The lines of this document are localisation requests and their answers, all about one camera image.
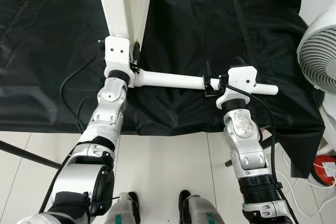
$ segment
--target white tile floor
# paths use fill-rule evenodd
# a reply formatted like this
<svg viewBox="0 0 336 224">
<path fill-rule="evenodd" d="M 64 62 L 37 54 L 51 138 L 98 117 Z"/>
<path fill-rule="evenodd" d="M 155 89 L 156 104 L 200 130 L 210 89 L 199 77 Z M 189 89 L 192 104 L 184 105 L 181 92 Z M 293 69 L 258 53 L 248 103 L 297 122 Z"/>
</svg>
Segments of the white tile floor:
<svg viewBox="0 0 336 224">
<path fill-rule="evenodd" d="M 56 162 L 61 162 L 78 139 L 77 134 L 0 132 L 0 140 Z M 220 133 L 196 133 L 176 137 L 120 137 L 115 163 L 114 195 L 136 191 L 140 198 L 143 224 L 178 223 L 179 192 L 189 189 L 210 200 L 226 224 L 248 224 L 241 213 L 242 196 L 229 159 L 227 143 Z M 289 168 L 282 160 L 282 147 L 276 149 L 277 169 L 290 182 Z M 0 151 L 0 224 L 16 223 L 38 211 L 55 170 Z M 285 180 L 278 175 L 288 191 Z M 318 189 L 299 182 L 294 188 L 299 207 L 308 215 L 336 195 L 336 188 Z M 288 195 L 301 224 L 335 224 L 336 201 L 313 218 L 299 213 Z M 103 224 L 104 217 L 94 224 Z"/>
</svg>

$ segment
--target fan grille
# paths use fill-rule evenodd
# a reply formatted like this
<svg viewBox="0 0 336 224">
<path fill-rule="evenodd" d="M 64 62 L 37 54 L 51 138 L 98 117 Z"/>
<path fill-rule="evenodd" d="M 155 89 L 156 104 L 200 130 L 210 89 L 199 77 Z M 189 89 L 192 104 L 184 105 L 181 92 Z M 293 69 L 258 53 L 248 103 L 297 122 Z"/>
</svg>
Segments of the fan grille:
<svg viewBox="0 0 336 224">
<path fill-rule="evenodd" d="M 336 62 L 336 27 L 310 36 L 301 47 L 298 60 L 303 74 L 313 85 L 336 95 L 336 80 L 326 71 L 328 64 Z"/>
</svg>

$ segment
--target black fabric sheet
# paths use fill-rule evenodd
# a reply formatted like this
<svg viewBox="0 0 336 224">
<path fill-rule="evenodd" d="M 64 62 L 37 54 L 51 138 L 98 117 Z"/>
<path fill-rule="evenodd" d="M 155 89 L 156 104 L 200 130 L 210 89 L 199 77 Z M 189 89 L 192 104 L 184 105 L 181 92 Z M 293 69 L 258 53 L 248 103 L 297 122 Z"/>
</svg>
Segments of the black fabric sheet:
<svg viewBox="0 0 336 224">
<path fill-rule="evenodd" d="M 296 60 L 307 26 L 293 0 L 151 0 L 140 67 L 148 71 L 202 76 L 227 73 L 240 56 L 258 70 L 257 82 L 279 87 L 259 95 L 277 123 L 277 139 L 292 160 L 292 175 L 307 177 L 324 123 Z M 61 104 L 62 81 L 97 52 L 108 36 L 100 0 L 0 0 L 0 130 L 78 132 Z M 66 87 L 74 110 L 96 92 L 104 52 Z M 203 91 L 129 89 L 123 134 L 179 135 L 222 131 L 223 113 Z M 93 96 L 81 118 L 88 122 Z M 251 101 L 253 120 L 269 125 Z"/>
</svg>

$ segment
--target white fan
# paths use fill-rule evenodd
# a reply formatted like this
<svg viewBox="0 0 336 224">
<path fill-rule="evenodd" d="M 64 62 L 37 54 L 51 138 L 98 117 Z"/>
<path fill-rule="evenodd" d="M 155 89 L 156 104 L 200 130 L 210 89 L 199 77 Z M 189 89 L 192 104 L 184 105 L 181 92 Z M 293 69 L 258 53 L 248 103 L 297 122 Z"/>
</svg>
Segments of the white fan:
<svg viewBox="0 0 336 224">
<path fill-rule="evenodd" d="M 328 146 L 336 151 L 336 1 L 308 27 L 297 50 L 299 65 L 315 88 L 326 92 L 320 108 Z"/>
</svg>

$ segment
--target green label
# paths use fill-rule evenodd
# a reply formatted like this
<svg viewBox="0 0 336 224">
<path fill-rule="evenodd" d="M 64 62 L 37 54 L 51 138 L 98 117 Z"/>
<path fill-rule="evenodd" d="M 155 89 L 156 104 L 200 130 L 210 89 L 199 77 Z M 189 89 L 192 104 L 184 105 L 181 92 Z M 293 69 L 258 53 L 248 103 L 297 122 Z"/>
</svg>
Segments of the green label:
<svg viewBox="0 0 336 224">
<path fill-rule="evenodd" d="M 115 217 L 116 219 L 116 221 L 115 221 L 115 223 L 114 224 L 121 224 L 121 215 L 116 215 L 116 217 Z"/>
<path fill-rule="evenodd" d="M 206 213 L 206 218 L 208 219 L 209 224 L 216 224 L 214 219 L 211 218 L 211 214 L 209 212 Z"/>
</svg>

